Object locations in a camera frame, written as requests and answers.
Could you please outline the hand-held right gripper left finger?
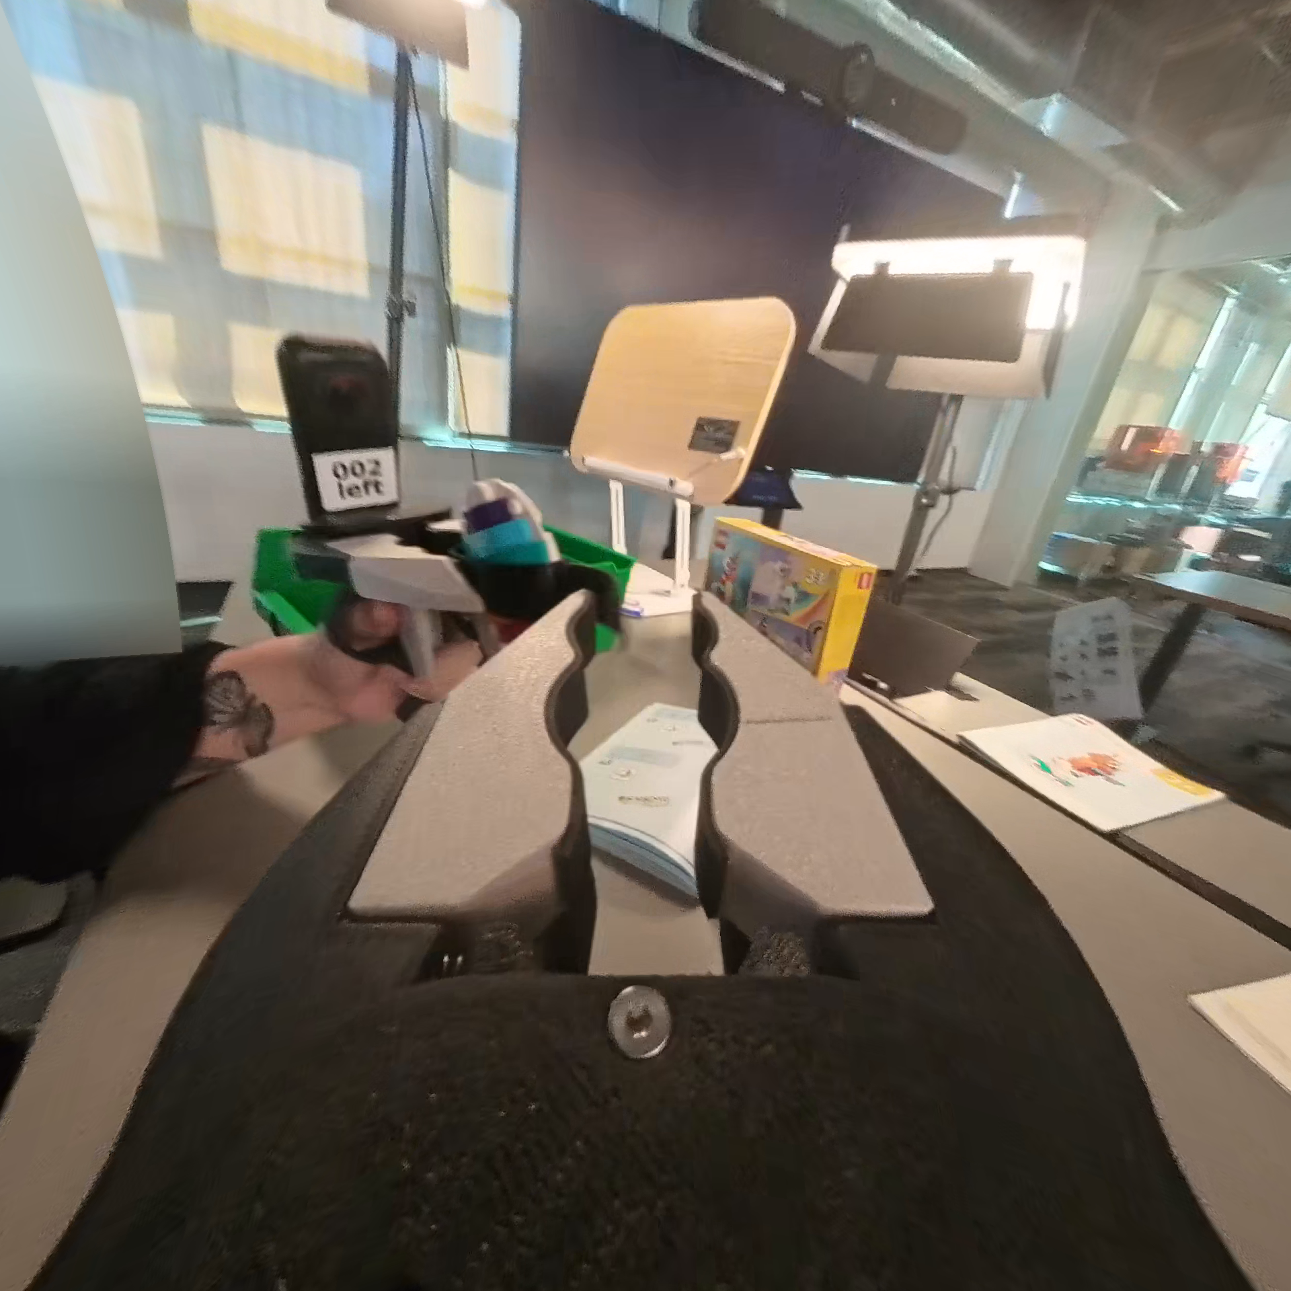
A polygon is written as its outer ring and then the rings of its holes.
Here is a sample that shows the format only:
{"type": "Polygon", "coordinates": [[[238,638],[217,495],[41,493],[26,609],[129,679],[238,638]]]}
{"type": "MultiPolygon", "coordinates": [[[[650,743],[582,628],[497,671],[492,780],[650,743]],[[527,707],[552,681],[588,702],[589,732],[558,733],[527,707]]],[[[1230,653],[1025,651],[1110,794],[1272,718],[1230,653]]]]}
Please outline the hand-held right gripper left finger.
{"type": "Polygon", "coordinates": [[[595,602],[578,591],[447,698],[347,916],[460,940],[509,929],[548,972],[586,974],[595,929],[584,782],[595,602]]]}

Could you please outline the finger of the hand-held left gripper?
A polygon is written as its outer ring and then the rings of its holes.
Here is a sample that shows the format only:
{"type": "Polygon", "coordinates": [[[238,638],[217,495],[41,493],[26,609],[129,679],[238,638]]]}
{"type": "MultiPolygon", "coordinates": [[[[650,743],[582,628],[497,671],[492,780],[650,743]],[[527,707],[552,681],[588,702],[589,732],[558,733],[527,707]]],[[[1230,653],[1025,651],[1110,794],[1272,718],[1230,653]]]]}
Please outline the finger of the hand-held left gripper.
{"type": "Polygon", "coordinates": [[[418,547],[345,547],[347,581],[368,602],[477,617],[486,606],[460,564],[418,547]]]}

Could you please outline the purple teal white lego model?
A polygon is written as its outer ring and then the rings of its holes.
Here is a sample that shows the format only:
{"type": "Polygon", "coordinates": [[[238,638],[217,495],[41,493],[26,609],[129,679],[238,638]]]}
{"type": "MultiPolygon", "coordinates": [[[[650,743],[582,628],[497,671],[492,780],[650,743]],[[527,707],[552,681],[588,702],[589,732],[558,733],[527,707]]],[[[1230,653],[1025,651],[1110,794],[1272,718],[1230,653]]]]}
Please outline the purple teal white lego model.
{"type": "Polygon", "coordinates": [[[541,510],[516,485],[497,478],[473,482],[464,497],[462,534],[450,557],[497,568],[559,564],[556,540],[541,510]]]}

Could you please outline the person's left forearm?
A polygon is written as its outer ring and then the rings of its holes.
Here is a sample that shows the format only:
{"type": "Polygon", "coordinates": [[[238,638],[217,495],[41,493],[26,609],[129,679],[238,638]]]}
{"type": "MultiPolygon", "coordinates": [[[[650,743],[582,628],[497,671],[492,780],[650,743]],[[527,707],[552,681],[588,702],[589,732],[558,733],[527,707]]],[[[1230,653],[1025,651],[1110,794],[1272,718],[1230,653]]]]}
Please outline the person's left forearm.
{"type": "Polygon", "coordinates": [[[1,880],[99,876],[176,786],[268,750],[274,717],[223,653],[1,670],[1,880]]]}

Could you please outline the yellow lego box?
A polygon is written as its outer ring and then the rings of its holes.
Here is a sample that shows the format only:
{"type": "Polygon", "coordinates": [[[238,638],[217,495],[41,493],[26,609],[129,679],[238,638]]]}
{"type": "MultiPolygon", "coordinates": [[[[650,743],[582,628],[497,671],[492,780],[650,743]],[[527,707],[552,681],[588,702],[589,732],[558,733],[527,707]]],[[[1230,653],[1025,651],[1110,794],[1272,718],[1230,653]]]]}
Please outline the yellow lego box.
{"type": "Polygon", "coordinates": [[[851,668],[877,568],[745,519],[717,519],[702,589],[815,681],[851,668]]]}

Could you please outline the green plastic bin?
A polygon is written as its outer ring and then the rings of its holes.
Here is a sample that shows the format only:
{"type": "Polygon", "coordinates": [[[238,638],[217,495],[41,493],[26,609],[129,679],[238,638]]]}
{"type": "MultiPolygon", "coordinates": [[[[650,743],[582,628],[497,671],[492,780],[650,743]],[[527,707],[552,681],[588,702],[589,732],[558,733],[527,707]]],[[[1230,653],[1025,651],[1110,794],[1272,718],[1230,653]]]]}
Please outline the green plastic bin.
{"type": "MultiPolygon", "coordinates": [[[[544,525],[544,532],[558,562],[603,576],[614,585],[620,606],[625,606],[629,578],[636,566],[633,557],[554,525],[544,525]]],[[[298,572],[293,542],[300,536],[293,529],[262,529],[255,538],[249,602],[278,638],[321,628],[340,591],[326,579],[309,579],[298,572]]]]}

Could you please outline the open white instruction booklet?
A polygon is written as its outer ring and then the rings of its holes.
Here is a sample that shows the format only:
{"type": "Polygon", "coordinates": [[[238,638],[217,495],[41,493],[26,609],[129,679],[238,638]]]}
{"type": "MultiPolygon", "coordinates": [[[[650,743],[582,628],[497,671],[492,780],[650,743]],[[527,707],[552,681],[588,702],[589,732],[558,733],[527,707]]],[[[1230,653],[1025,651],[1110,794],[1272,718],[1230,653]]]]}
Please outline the open white instruction booklet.
{"type": "Polygon", "coordinates": [[[697,903],[700,780],[713,756],[693,707],[642,707],[578,762],[591,846],[697,903]]]}

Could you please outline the dark grey flat box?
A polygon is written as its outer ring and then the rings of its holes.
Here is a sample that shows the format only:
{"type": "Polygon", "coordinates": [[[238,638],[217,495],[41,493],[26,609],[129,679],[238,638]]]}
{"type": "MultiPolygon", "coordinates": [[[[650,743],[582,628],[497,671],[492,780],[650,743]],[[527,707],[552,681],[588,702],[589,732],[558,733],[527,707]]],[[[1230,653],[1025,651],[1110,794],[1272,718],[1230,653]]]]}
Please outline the dark grey flat box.
{"type": "Polygon", "coordinates": [[[901,606],[869,602],[845,679],[890,700],[924,696],[948,688],[977,645],[901,606]]]}

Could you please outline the black light stand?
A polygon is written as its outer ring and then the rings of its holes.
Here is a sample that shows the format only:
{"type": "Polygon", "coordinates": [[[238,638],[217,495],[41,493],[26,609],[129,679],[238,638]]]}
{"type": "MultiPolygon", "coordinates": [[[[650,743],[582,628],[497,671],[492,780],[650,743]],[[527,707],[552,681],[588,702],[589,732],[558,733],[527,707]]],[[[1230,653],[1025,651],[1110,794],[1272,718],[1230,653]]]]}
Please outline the black light stand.
{"type": "Polygon", "coordinates": [[[449,273],[449,220],[447,181],[432,175],[430,134],[426,113],[418,100],[415,66],[426,61],[435,68],[439,100],[447,98],[447,72],[465,74],[469,57],[469,4],[467,2],[326,2],[325,8],[347,23],[387,40],[394,49],[392,110],[390,110],[390,219],[388,219],[388,267],[385,281],[385,363],[390,376],[392,418],[396,433],[403,431],[405,397],[402,378],[407,358],[405,331],[415,314],[409,292],[409,183],[411,158],[426,198],[430,249],[433,262],[432,284],[437,292],[435,318],[443,348],[443,390],[454,401],[454,412],[447,416],[467,418],[464,401],[458,320],[450,294],[449,273]]]}

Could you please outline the instruction booklet with yellow badge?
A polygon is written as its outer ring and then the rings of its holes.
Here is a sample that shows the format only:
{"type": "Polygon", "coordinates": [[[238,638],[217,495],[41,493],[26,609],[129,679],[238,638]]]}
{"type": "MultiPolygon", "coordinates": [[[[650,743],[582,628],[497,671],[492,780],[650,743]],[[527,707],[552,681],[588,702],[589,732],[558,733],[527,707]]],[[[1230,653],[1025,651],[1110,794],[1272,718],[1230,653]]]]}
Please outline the instruction booklet with yellow badge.
{"type": "Polygon", "coordinates": [[[1086,717],[1046,717],[960,735],[969,750],[1101,835],[1225,801],[1086,717]]]}

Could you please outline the grey light stand pole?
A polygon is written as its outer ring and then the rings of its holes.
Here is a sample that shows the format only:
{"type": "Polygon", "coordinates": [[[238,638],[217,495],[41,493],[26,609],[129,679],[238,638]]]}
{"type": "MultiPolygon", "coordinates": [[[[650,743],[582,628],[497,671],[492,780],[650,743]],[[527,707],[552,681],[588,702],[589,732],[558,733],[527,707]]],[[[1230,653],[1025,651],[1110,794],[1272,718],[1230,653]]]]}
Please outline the grey light stand pole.
{"type": "Polygon", "coordinates": [[[952,457],[954,431],[960,418],[963,395],[943,395],[937,416],[928,438],[926,455],[915,482],[913,502],[894,568],[888,576],[885,598],[890,606],[900,606],[905,598],[907,583],[915,572],[918,551],[922,549],[924,531],[930,514],[943,497],[943,470],[952,457]]]}

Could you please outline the dark office table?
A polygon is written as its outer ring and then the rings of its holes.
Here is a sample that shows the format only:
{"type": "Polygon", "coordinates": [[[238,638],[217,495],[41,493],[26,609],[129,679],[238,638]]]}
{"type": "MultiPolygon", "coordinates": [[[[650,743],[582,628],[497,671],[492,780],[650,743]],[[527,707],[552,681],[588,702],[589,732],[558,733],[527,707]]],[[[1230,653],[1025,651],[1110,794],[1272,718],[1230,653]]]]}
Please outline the dark office table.
{"type": "Polygon", "coordinates": [[[1138,679],[1142,715],[1159,700],[1206,613],[1289,634],[1289,589],[1260,579],[1223,572],[1176,572],[1134,576],[1131,587],[1181,606],[1138,679]]]}

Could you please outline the orange machines behind glass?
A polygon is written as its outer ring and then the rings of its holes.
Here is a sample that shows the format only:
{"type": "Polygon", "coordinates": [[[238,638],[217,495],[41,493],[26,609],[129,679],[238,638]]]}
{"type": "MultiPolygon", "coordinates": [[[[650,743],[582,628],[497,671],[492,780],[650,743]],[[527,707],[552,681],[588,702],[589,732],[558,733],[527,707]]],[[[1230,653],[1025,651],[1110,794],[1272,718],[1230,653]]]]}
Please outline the orange machines behind glass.
{"type": "Polygon", "coordinates": [[[1245,457],[1243,444],[1202,444],[1161,425],[1121,425],[1110,435],[1099,469],[1140,478],[1146,499],[1208,506],[1236,484],[1245,457]]]}

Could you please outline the black video bar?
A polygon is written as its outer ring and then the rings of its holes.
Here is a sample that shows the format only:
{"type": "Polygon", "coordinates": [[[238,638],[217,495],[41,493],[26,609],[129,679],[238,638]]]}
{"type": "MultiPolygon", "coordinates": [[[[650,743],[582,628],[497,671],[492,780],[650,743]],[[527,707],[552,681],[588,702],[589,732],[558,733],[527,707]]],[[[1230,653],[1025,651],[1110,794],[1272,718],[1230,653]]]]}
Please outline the black video bar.
{"type": "Polygon", "coordinates": [[[866,44],[832,44],[760,2],[693,2],[689,33],[785,93],[815,100],[832,119],[877,127],[937,157],[962,149],[965,117],[881,68],[866,44]]]}

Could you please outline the large dark wall screen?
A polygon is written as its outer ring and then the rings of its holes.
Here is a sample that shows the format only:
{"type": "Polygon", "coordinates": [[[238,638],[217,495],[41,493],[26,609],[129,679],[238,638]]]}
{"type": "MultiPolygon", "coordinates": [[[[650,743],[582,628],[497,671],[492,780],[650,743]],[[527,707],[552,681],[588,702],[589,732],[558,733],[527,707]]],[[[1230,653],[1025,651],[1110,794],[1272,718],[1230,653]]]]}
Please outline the large dark wall screen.
{"type": "Polygon", "coordinates": [[[992,222],[1001,198],[595,2],[514,2],[518,290],[509,431],[567,448],[605,328],[777,298],[798,339],[757,461],[913,484],[939,401],[809,358],[843,226],[992,222]]]}

